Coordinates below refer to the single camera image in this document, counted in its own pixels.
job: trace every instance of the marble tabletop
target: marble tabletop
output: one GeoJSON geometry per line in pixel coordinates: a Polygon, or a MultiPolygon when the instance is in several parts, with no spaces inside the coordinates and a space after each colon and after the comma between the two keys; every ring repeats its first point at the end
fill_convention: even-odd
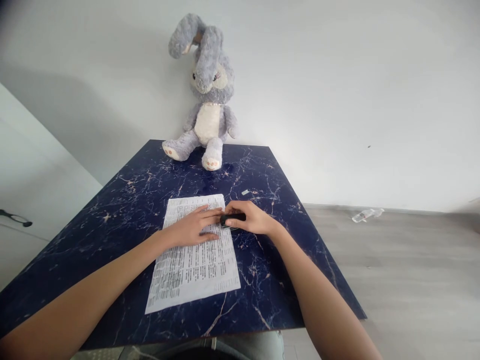
{"type": "MultiPolygon", "coordinates": [[[[167,157],[150,140],[0,293],[0,338],[72,285],[161,229],[167,202],[223,194],[251,200],[280,221],[338,289],[353,312],[360,304],[269,147],[223,147],[220,170],[167,157]],[[242,195],[244,190],[250,193],[242,195]]],[[[267,238],[232,231],[241,288],[145,315],[154,264],[101,319],[82,349],[139,345],[304,326],[284,264],[267,238]]]]}

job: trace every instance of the wood floor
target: wood floor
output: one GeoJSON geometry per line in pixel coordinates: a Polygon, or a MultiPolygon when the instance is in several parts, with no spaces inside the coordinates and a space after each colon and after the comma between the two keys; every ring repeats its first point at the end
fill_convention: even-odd
{"type": "MultiPolygon", "coordinates": [[[[307,209],[384,359],[480,359],[480,217],[307,209]]],[[[305,330],[286,360],[319,359],[305,330]]]]}

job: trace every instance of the paper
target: paper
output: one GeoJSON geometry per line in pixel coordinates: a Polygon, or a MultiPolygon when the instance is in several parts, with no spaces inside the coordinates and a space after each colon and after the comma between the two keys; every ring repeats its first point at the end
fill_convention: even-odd
{"type": "MultiPolygon", "coordinates": [[[[168,200],[163,228],[207,204],[209,209],[225,208],[224,196],[168,200]]],[[[205,227],[202,232],[215,233],[219,239],[195,246],[174,247],[156,259],[145,314],[240,289],[230,229],[215,224],[205,227]]]]}

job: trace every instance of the plush rabbit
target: plush rabbit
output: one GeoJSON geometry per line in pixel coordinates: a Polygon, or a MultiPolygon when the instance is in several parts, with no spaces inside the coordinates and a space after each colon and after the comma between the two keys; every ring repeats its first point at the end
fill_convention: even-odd
{"type": "Polygon", "coordinates": [[[198,46],[190,75],[190,88],[198,98],[183,126],[178,140],[164,141],[165,153],[174,160],[185,161],[198,146],[206,148],[201,159],[209,171],[222,166],[222,147],[227,133],[238,134],[237,118],[225,105],[234,94],[234,70],[222,50],[224,36],[219,28],[206,26],[198,15],[186,15],[170,38],[168,52],[178,59],[192,45],[198,46]]]}

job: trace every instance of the right hand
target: right hand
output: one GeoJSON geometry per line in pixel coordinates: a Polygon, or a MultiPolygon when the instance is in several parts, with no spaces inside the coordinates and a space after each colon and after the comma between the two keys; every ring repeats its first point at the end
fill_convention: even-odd
{"type": "Polygon", "coordinates": [[[246,220],[228,219],[225,222],[227,226],[267,236],[271,236],[276,229],[281,227],[278,221],[258,208],[258,206],[251,201],[230,201],[225,208],[226,214],[235,214],[238,212],[244,213],[246,220]]]}

